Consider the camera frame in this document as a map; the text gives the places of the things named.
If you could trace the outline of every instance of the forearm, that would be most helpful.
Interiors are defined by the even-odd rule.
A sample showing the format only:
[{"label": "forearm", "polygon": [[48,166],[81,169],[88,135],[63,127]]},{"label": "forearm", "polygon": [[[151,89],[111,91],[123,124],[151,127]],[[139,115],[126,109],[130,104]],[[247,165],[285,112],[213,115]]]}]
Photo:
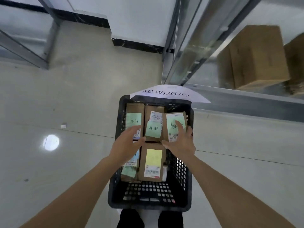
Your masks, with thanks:
[{"label": "forearm", "polygon": [[92,170],[21,227],[85,227],[104,187],[119,167],[120,165],[110,157],[103,158]]},{"label": "forearm", "polygon": [[294,227],[284,217],[195,156],[185,159],[221,226]]}]

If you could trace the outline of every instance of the black pants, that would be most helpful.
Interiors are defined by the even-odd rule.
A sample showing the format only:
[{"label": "black pants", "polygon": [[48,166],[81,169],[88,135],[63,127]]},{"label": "black pants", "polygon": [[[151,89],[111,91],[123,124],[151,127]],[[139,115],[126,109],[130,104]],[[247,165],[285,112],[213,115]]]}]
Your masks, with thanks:
[{"label": "black pants", "polygon": [[[123,209],[120,214],[120,220],[117,228],[126,228],[130,224],[133,228],[144,228],[145,224],[140,218],[138,212],[134,209]],[[183,228],[183,215],[181,212],[162,211],[158,218],[159,228]]]}]

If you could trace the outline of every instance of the hand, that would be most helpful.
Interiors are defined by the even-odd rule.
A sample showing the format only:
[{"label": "hand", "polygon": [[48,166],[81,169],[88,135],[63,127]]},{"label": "hand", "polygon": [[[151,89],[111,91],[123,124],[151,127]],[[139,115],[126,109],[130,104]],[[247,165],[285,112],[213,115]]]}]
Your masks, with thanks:
[{"label": "hand", "polygon": [[189,157],[194,156],[195,146],[193,144],[192,128],[188,126],[188,130],[185,133],[182,124],[179,121],[175,121],[178,127],[178,137],[175,142],[167,142],[162,140],[162,144],[166,149],[169,149],[176,157],[186,162]]},{"label": "hand", "polygon": [[129,161],[146,141],[146,137],[141,137],[137,142],[133,143],[133,136],[140,127],[129,127],[113,143],[109,157],[117,161],[119,166]]}]

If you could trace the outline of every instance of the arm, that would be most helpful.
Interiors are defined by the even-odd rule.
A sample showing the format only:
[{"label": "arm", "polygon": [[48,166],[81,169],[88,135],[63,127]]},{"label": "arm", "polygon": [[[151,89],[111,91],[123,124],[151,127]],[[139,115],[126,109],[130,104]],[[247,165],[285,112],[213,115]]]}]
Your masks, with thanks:
[{"label": "arm", "polygon": [[125,130],[114,142],[110,155],[74,183],[63,194],[30,219],[21,228],[85,227],[105,185],[116,170],[129,161],[146,138],[133,143],[140,126]]},{"label": "arm", "polygon": [[184,133],[182,125],[178,121],[176,124],[177,141],[162,143],[192,172],[223,228],[294,227],[261,200],[195,157],[192,128]]}]

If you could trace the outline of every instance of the concrete floor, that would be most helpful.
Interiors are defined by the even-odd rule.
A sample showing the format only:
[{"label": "concrete floor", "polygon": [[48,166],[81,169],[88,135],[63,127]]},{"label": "concrete floor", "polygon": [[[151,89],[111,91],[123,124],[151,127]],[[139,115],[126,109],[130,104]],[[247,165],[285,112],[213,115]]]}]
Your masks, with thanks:
[{"label": "concrete floor", "polygon": [[[111,31],[64,22],[50,70],[0,63],[0,227],[18,227],[108,155],[121,96],[161,82],[161,55],[114,47]],[[60,129],[67,123],[66,129]],[[296,227],[304,219],[304,124],[195,111],[196,155]],[[48,135],[59,139],[44,148]],[[116,227],[105,188],[87,227]],[[157,227],[157,211],[143,211]],[[185,227],[220,227],[193,178]]]}]

